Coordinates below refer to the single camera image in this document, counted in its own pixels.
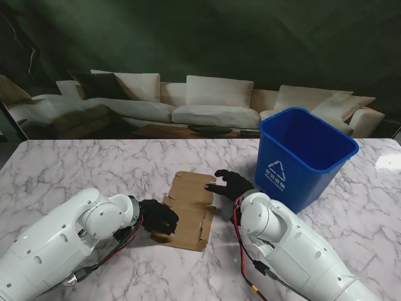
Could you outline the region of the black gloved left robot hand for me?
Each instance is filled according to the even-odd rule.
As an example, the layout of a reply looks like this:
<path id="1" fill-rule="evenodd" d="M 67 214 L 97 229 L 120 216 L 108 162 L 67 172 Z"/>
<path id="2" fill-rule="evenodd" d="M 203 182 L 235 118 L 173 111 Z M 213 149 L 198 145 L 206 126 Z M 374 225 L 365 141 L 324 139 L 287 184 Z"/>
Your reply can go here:
<path id="1" fill-rule="evenodd" d="M 155 199 L 144 199 L 139 202 L 142 226 L 145 231 L 158 232 L 165 235 L 175 233 L 179 216 L 167 205 Z"/>

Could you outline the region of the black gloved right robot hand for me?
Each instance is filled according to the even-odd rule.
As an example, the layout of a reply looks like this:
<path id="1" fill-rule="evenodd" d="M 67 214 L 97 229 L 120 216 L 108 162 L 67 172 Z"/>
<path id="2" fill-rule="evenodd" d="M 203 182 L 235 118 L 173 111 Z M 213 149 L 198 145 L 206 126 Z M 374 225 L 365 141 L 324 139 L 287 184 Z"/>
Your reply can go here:
<path id="1" fill-rule="evenodd" d="M 226 185 L 206 184 L 204 188 L 206 191 L 224 196 L 231 201 L 235 201 L 247 191 L 254 189 L 254 186 L 250 181 L 236 172 L 219 169 L 214 175 L 215 177 L 221 177 Z"/>

